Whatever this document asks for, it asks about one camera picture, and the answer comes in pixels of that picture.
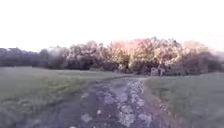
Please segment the grass field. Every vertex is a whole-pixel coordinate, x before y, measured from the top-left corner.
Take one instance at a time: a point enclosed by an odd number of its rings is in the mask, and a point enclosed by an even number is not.
[[[111,72],[0,68],[0,128],[79,94],[90,82],[123,76]]]
[[[146,84],[189,128],[224,127],[224,73],[157,77]]]

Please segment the sky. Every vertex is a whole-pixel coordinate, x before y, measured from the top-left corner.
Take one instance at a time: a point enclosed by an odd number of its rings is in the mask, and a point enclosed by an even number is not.
[[[0,47],[156,36],[224,50],[223,12],[222,0],[0,0]]]

